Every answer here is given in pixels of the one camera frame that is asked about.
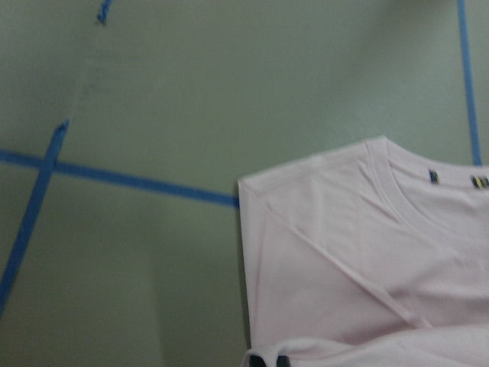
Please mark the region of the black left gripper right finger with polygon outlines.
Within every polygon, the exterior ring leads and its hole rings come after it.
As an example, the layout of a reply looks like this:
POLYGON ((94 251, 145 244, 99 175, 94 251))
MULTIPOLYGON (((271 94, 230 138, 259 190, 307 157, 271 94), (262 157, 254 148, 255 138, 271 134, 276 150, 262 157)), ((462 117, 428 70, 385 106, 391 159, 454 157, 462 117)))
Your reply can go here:
POLYGON ((276 367, 290 367, 290 359, 287 356, 278 356, 276 367))

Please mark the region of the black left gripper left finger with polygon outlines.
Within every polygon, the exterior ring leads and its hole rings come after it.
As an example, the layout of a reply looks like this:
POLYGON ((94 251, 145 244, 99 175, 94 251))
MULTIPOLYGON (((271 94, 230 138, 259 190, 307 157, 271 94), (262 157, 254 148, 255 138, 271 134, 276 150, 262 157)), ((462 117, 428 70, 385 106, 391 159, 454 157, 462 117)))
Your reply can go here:
POLYGON ((248 367, 267 367, 267 364, 260 356, 250 355, 248 357, 248 367))

